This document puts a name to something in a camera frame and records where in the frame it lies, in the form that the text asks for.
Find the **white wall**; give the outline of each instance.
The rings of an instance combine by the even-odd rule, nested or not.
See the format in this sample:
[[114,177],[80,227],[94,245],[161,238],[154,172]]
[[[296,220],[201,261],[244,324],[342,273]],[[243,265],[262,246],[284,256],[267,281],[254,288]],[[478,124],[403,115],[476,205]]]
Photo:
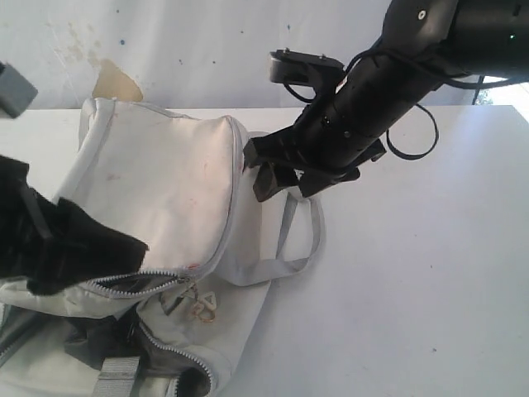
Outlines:
[[[299,106],[268,81],[278,48],[347,63],[379,36],[389,0],[2,0],[0,60],[40,90],[34,108],[96,94],[168,108]],[[469,103],[443,88],[425,103]]]

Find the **white tabletop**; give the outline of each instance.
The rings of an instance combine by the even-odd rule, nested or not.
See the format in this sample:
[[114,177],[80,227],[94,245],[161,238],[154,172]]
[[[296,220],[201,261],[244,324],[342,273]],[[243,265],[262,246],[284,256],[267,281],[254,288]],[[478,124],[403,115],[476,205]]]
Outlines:
[[[273,283],[223,397],[527,396],[529,125],[510,107],[431,110],[441,140],[426,159],[386,155],[322,194],[325,253]],[[271,132],[299,109],[184,112]],[[29,160],[51,196],[78,116],[2,120],[0,153]],[[392,134],[410,151],[432,139],[419,111]]]

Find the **gray strap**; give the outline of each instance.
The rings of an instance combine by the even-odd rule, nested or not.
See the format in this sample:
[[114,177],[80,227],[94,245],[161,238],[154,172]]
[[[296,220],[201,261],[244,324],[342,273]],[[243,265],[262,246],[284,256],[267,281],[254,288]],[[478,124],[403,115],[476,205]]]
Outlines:
[[92,397],[129,397],[139,366],[139,357],[107,358],[102,364]]
[[312,220],[312,248],[309,256],[295,261],[285,261],[283,259],[285,242],[298,206],[298,200],[291,194],[288,194],[279,232],[276,259],[259,261],[251,265],[242,264],[228,250],[222,257],[221,263],[219,263],[215,273],[234,285],[247,286],[296,275],[305,270],[312,264],[318,252],[321,250],[325,234],[322,206],[319,200],[317,198],[310,198],[308,201],[311,206]]

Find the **robotic arm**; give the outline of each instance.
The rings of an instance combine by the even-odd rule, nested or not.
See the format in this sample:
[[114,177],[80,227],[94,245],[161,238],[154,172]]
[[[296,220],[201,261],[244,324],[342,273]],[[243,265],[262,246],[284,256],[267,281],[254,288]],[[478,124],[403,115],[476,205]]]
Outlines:
[[528,39],[528,0],[393,0],[382,36],[345,70],[324,56],[272,53],[271,80],[316,97],[291,127],[246,146],[246,165],[260,167],[257,199],[296,185],[310,197],[358,179],[359,165],[385,153],[380,136],[428,93],[479,88],[454,78],[509,78],[489,88],[528,80]]

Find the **white backpack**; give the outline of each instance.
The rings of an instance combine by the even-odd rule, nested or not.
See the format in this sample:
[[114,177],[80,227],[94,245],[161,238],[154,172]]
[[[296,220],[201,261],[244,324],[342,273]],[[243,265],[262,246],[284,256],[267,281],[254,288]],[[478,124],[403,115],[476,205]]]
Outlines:
[[[226,385],[269,282],[305,269],[323,241],[317,199],[255,200],[247,139],[232,117],[84,104],[78,158],[56,200],[149,250],[137,274],[52,296],[1,280],[0,395],[198,397]],[[307,257],[286,261],[294,216],[308,213]]]

